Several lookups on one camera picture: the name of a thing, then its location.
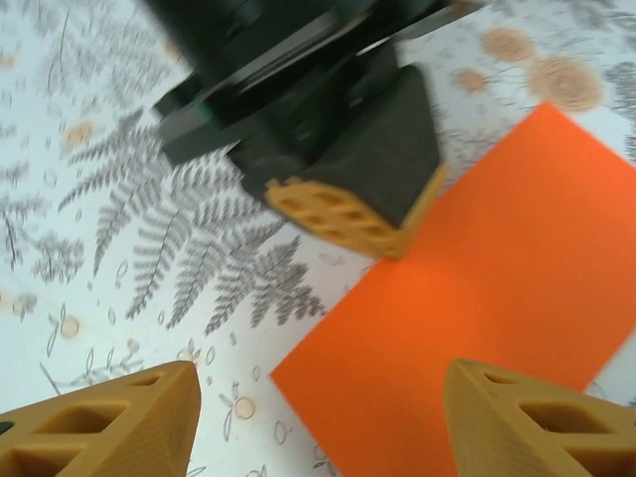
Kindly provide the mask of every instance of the leaf pattern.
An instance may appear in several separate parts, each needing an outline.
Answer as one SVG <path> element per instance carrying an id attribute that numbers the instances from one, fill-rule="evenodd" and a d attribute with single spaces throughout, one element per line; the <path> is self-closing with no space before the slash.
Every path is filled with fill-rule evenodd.
<path id="1" fill-rule="evenodd" d="M 168 174 L 166 161 L 159 160 L 144 169 L 140 178 L 120 183 L 110 192 L 110 204 L 99 209 L 93 275 L 99 272 L 112 240 L 160 201 L 161 182 Z"/>
<path id="2" fill-rule="evenodd" d="M 121 183 L 129 178 L 138 177 L 138 174 L 153 174 L 148 170 L 151 161 L 165 161 L 160 157 L 160 143 L 155 137 L 155 131 L 149 126 L 137 127 L 132 130 L 120 127 L 117 136 L 109 136 L 96 148 L 81 157 L 94 157 L 99 152 L 109 152 L 108 161 L 96 172 L 75 186 L 60 202 L 58 209 L 61 211 L 81 196 L 109 187 L 115 183 Z M 70 163 L 77 164 L 80 159 L 72 158 Z"/>
<path id="3" fill-rule="evenodd" d="M 631 132 L 625 138 L 627 156 L 636 164 L 636 63 L 623 62 L 605 73 L 614 86 L 616 99 L 612 110 L 632 123 Z"/>
<path id="4" fill-rule="evenodd" d="M 16 186 L 28 178 L 24 165 L 0 169 L 0 178 Z M 46 283 L 69 283 L 83 265 L 83 242 L 60 238 L 47 232 L 36 236 L 29 228 L 29 220 L 46 213 L 49 205 L 40 197 L 11 199 L 0 197 L 0 231 L 3 233 L 6 261 L 12 271 L 24 264 L 25 256 L 32 259 L 31 271 Z"/>
<path id="5" fill-rule="evenodd" d="M 242 259 L 227 264 L 226 271 L 219 277 L 217 291 L 220 294 L 206 334 L 223 326 L 250 295 L 253 295 L 252 328 L 262 322 L 273 306 L 278 325 L 284 325 L 292 313 L 298 320 L 324 313 L 320 298 L 313 294 L 311 287 L 302 285 L 307 265 L 293 262 L 299 244 L 299 238 L 295 238 L 289 243 L 275 245 L 261 257 L 254 256 L 254 248 L 235 249 L 230 258 L 240 256 Z"/>
<path id="6" fill-rule="evenodd" d="M 134 147 L 135 142 L 139 140 L 140 132 L 136 126 L 143 115 L 143 109 L 136 109 L 130 114 L 122 116 L 117 121 L 117 128 L 114 129 L 105 139 L 98 144 L 87 148 L 81 153 L 74 155 L 69 164 L 79 164 L 82 162 L 93 161 L 108 157 L 117 152 L 123 152 L 129 147 Z"/>
<path id="7" fill-rule="evenodd" d="M 47 95 L 71 94 L 80 85 L 107 78 L 104 95 L 128 107 L 171 73 L 157 56 L 154 25 L 142 21 L 145 16 L 138 16 L 136 6 L 129 17 L 119 17 L 109 15 L 116 6 L 110 0 L 23 3 L 23 15 L 34 30 L 51 39 L 37 75 Z M 86 24 L 84 16 L 93 21 Z"/>
<path id="8" fill-rule="evenodd" d="M 126 313 L 128 318 L 134 318 L 146 307 L 148 300 L 152 298 L 170 270 L 177 253 L 192 234 L 188 217 L 182 209 L 158 207 L 155 209 L 154 217 L 150 214 L 146 216 L 145 224 L 146 226 L 139 230 L 139 237 L 149 244 L 134 248 L 138 256 L 134 262 L 137 286 L 134 302 Z"/>

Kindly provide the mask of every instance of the honeycomb pattern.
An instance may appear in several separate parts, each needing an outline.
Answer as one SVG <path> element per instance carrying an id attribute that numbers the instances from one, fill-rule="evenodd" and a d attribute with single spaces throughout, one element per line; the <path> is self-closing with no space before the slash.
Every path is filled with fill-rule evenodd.
<path id="1" fill-rule="evenodd" d="M 399 230 L 350 192 L 297 179 L 267 186 L 269 204 L 315 235 L 373 256 L 397 253 Z"/>
<path id="2" fill-rule="evenodd" d="M 354 194 L 315 181 L 290 178 L 267 183 L 269 205 L 318 237 L 376 258 L 400 258 L 446 178 L 442 164 L 413 204 L 402 227 L 385 221 Z"/>

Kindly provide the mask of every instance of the fern leaf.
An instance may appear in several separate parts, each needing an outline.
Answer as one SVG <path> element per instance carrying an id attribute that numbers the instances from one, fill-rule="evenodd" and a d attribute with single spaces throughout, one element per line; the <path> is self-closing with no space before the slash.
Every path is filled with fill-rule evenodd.
<path id="1" fill-rule="evenodd" d="M 122 183 L 110 193 L 110 206 L 99 210 L 93 276 L 99 272 L 112 240 L 132 222 L 133 217 L 141 216 L 150 206 L 159 203 L 161 179 L 161 168 L 157 166 L 143 181 Z"/>
<path id="2" fill-rule="evenodd" d="M 294 254 L 300 245 L 300 236 L 290 243 L 276 245 L 266 255 L 260 257 L 254 266 L 256 273 L 265 279 L 271 279 L 276 270 L 284 269 L 291 264 Z"/>
<path id="3" fill-rule="evenodd" d="M 325 305 L 322 304 L 322 300 L 317 296 L 312 296 L 309 299 L 309 316 L 316 316 L 325 312 Z"/>
<path id="4" fill-rule="evenodd" d="M 215 175 L 215 190 L 221 193 L 236 189 L 241 177 L 239 168 L 231 165 L 219 166 Z"/>
<path id="5" fill-rule="evenodd" d="M 212 200 L 194 214 L 194 224 L 204 231 L 236 227 L 264 213 L 266 208 L 250 197 L 230 197 Z"/>
<path id="6" fill-rule="evenodd" d="M 266 241 L 274 237 L 285 224 L 286 221 L 276 221 L 264 226 L 249 228 L 238 237 L 238 243 L 250 249 L 258 249 Z"/>
<path id="7" fill-rule="evenodd" d="M 269 308 L 271 308 L 274 299 L 275 295 L 269 283 L 258 286 L 254 295 L 253 306 L 251 309 L 252 328 L 257 327 L 262 322 L 262 320 L 265 318 L 265 315 L 269 311 Z"/>
<path id="8" fill-rule="evenodd" d="M 188 162 L 179 166 L 172 176 L 172 192 L 179 193 L 188 189 L 208 185 L 212 182 L 213 172 L 202 163 Z"/>
<path id="9" fill-rule="evenodd" d="M 159 207 L 156 214 L 155 218 L 147 215 L 138 232 L 148 245 L 134 248 L 139 258 L 134 262 L 136 286 L 133 303 L 126 313 L 129 319 L 145 309 L 192 234 L 190 221 L 181 209 L 172 211 Z"/>
<path id="10" fill-rule="evenodd" d="M 143 109 L 137 109 L 136 111 L 119 119 L 117 128 L 114 131 L 108 134 L 106 138 L 98 144 L 95 144 L 94 146 L 89 147 L 83 152 L 73 156 L 69 159 L 69 164 L 78 164 L 80 162 L 99 159 L 120 149 L 126 142 L 127 137 L 130 135 L 130 131 L 132 131 L 134 126 L 136 126 L 139 122 L 142 114 Z"/>
<path id="11" fill-rule="evenodd" d="M 276 276 L 276 287 L 284 293 L 292 293 L 302 283 L 309 267 L 306 263 L 292 263 Z"/>
<path id="12" fill-rule="evenodd" d="M 111 154 L 121 147 L 125 138 L 113 133 L 109 134 L 104 140 L 86 148 L 84 151 L 75 154 L 69 159 L 70 165 L 80 164 L 82 162 L 94 161 Z"/>
<path id="13" fill-rule="evenodd" d="M 627 157 L 636 163 L 636 122 L 632 126 L 632 132 L 625 139 L 625 148 L 627 149 Z"/>
<path id="14" fill-rule="evenodd" d="M 221 294 L 217 298 L 215 312 L 206 327 L 206 335 L 227 323 L 237 307 L 253 292 L 255 287 L 253 272 L 248 263 L 238 273 L 221 275 L 219 282 L 217 288 Z"/>
<path id="15" fill-rule="evenodd" d="M 131 167 L 128 162 L 117 163 L 110 161 L 105 166 L 101 167 L 97 172 L 91 174 L 88 178 L 80 182 L 75 186 L 60 202 L 58 211 L 61 211 L 72 201 L 87 194 L 88 192 L 99 190 L 103 187 L 108 187 L 113 182 L 121 181 L 125 179 L 132 172 L 136 172 L 137 168 Z"/>
<path id="16" fill-rule="evenodd" d="M 185 257 L 179 263 L 182 271 L 177 275 L 177 291 L 172 319 L 167 327 L 178 325 L 192 308 L 204 287 L 221 270 L 225 253 L 213 240 L 194 238 L 186 247 Z"/>
<path id="17" fill-rule="evenodd" d="M 305 318 L 311 309 L 311 286 L 300 286 L 294 293 L 296 320 Z"/>
<path id="18" fill-rule="evenodd" d="M 293 295 L 285 295 L 278 300 L 278 306 L 276 306 L 276 321 L 278 326 L 282 326 L 289 321 L 289 316 L 294 309 L 294 297 Z"/>
<path id="19" fill-rule="evenodd" d="M 181 207 L 188 211 L 196 211 L 201 204 L 210 200 L 214 194 L 212 185 L 204 184 L 194 189 L 179 191 L 178 194 L 170 194 L 170 200 L 177 207 Z"/>

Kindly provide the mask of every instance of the gray fern leaf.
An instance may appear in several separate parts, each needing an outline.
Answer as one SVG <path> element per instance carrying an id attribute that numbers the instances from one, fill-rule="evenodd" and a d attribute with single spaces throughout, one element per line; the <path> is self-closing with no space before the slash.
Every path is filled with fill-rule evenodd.
<path id="1" fill-rule="evenodd" d="M 243 224 L 264 214 L 266 208 L 247 195 L 209 201 L 195 211 L 198 229 L 213 231 Z"/>
<path id="2" fill-rule="evenodd" d="M 150 127 L 140 128 L 139 132 L 134 133 L 134 128 L 138 124 L 139 119 L 141 119 L 142 114 L 143 110 L 137 109 L 132 113 L 123 116 L 119 119 L 117 128 L 114 131 L 108 134 L 108 136 L 106 136 L 106 138 L 98 144 L 95 144 L 83 152 L 71 157 L 69 164 L 73 165 L 81 162 L 101 159 L 104 156 L 120 151 L 122 148 L 127 147 L 128 144 L 132 144 L 133 141 L 138 141 L 139 132 L 144 135 L 154 135 L 154 130 Z"/>
<path id="3" fill-rule="evenodd" d="M 189 217 L 181 210 L 158 207 L 156 217 L 145 216 L 145 225 L 139 230 L 139 237 L 148 243 L 136 246 L 134 252 L 139 259 L 134 262 L 135 297 L 126 316 L 137 316 L 147 306 L 161 281 L 170 270 L 177 253 L 192 235 Z"/>
<path id="4" fill-rule="evenodd" d="M 213 240 L 193 238 L 188 243 L 182 269 L 177 276 L 177 291 L 168 329 L 177 326 L 192 308 L 204 287 L 221 270 L 226 256 L 224 249 Z"/>
<path id="5" fill-rule="evenodd" d="M 219 155 L 218 152 L 208 154 L 178 166 L 172 176 L 172 194 L 211 184 L 214 184 L 217 194 L 235 188 L 240 182 L 240 173 L 234 167 L 215 164 Z M 214 173 L 212 165 L 217 166 Z"/>
<path id="6" fill-rule="evenodd" d="M 237 307 L 256 287 L 256 279 L 249 262 L 241 263 L 239 266 L 230 265 L 227 271 L 219 277 L 219 282 L 217 289 L 220 295 L 217 298 L 214 314 L 210 319 L 210 323 L 214 323 L 215 330 L 228 322 Z"/>
<path id="7" fill-rule="evenodd" d="M 112 240 L 134 217 L 145 214 L 161 201 L 161 182 L 169 172 L 164 161 L 157 161 L 144 171 L 141 180 L 123 182 L 110 192 L 110 205 L 99 209 L 93 276 L 99 272 Z"/>
<path id="8" fill-rule="evenodd" d="M 252 204 L 249 199 L 238 198 L 235 200 L 227 199 L 226 201 L 214 199 L 195 212 L 193 224 L 198 230 L 203 232 L 226 230 L 227 228 L 239 226 L 248 219 L 255 218 L 261 211 L 263 211 L 263 208 Z M 238 249 L 241 249 L 242 246 L 260 246 L 273 235 L 271 228 L 266 229 L 264 233 L 258 231 L 257 234 L 256 238 L 247 234 L 246 242 L 242 242 L 236 234 L 231 234 L 231 236 L 234 239 L 238 239 L 235 244 L 238 245 Z M 177 278 L 175 305 L 168 328 L 174 327 L 181 322 L 201 294 L 203 288 L 222 269 L 226 260 L 237 254 L 236 248 L 232 248 L 230 244 L 229 240 L 226 240 L 225 243 L 223 241 L 217 242 L 214 239 L 191 240 L 186 249 L 186 258 L 179 263 L 182 271 Z"/>
<path id="9" fill-rule="evenodd" d="M 616 90 L 617 103 L 612 109 L 636 123 L 636 63 L 619 63 L 605 73 L 605 78 Z"/>
<path id="10" fill-rule="evenodd" d="M 282 326 L 289 320 L 291 312 L 294 310 L 294 297 L 285 295 L 278 299 L 276 306 L 276 322 Z"/>
<path id="11" fill-rule="evenodd" d="M 251 327 L 257 327 L 265 315 L 271 308 L 272 303 L 275 302 L 275 295 L 273 292 L 273 286 L 271 283 L 265 283 L 259 285 L 254 293 L 254 301 L 251 308 Z"/>
<path id="12" fill-rule="evenodd" d="M 238 304 L 244 300 L 255 288 L 255 273 L 252 263 L 258 249 L 274 236 L 284 225 L 284 221 L 278 221 L 267 226 L 248 228 L 243 231 L 231 231 L 225 234 L 223 242 L 226 245 L 224 266 L 233 270 L 234 274 L 220 277 L 219 306 L 206 326 L 206 335 L 214 333 L 229 319 Z M 237 272 L 243 280 L 239 287 L 234 287 L 233 280 L 237 278 Z"/>
<path id="13" fill-rule="evenodd" d="M 632 125 L 632 132 L 627 136 L 625 146 L 627 148 L 627 157 L 633 163 L 636 163 L 636 122 Z"/>
<path id="14" fill-rule="evenodd" d="M 296 237 L 290 243 L 276 245 L 269 253 L 256 261 L 254 266 L 256 273 L 263 280 L 271 280 L 277 270 L 289 267 L 299 245 L 300 237 Z"/>
<path id="15" fill-rule="evenodd" d="M 58 238 L 50 233 L 35 243 L 41 255 L 34 263 L 32 271 L 50 283 L 57 279 L 60 283 L 69 283 L 83 266 L 83 243 L 81 240 Z"/>
<path id="16" fill-rule="evenodd" d="M 60 202 L 58 211 L 63 210 L 68 204 L 79 197 L 94 192 L 104 187 L 110 186 L 114 182 L 122 181 L 133 172 L 137 172 L 139 166 L 134 167 L 131 160 L 125 162 L 117 162 L 111 160 L 105 166 L 99 168 L 95 173 L 81 181 L 76 185 Z"/>
<path id="17" fill-rule="evenodd" d="M 105 166 L 84 179 L 62 199 L 58 206 L 59 211 L 88 192 L 108 187 L 128 177 L 135 177 L 148 164 L 165 160 L 160 153 L 160 143 L 154 134 L 149 132 L 149 128 L 132 131 L 115 152 Z"/>
<path id="18" fill-rule="evenodd" d="M 302 285 L 307 264 L 293 262 L 299 245 L 300 237 L 296 237 L 290 243 L 274 246 L 262 256 L 257 256 L 257 249 L 251 256 L 240 255 L 238 265 L 228 267 L 229 273 L 219 277 L 217 289 L 220 295 L 206 335 L 228 322 L 250 295 L 253 295 L 252 328 L 257 327 L 272 308 L 279 326 L 287 323 L 291 316 L 301 320 L 324 313 L 325 307 L 313 289 Z"/>
<path id="19" fill-rule="evenodd" d="M 187 211 L 195 211 L 201 204 L 210 201 L 210 198 L 213 197 L 214 189 L 212 185 L 205 184 L 179 194 L 170 194 L 169 199 L 177 207 Z"/>

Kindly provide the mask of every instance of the patterned tablecloth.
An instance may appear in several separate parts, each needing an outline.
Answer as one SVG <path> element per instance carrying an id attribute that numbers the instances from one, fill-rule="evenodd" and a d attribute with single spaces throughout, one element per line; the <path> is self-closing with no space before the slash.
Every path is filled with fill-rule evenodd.
<path id="1" fill-rule="evenodd" d="M 371 261 L 264 210 L 222 151 L 168 167 L 149 109 L 188 69 L 132 0 L 0 0 L 0 32 L 0 412 L 191 360 L 190 477 L 337 475 L 268 373 Z M 400 47 L 449 185 L 544 99 L 636 161 L 632 0 L 495 0 Z M 636 338 L 590 391 L 636 406 L 635 363 Z"/>

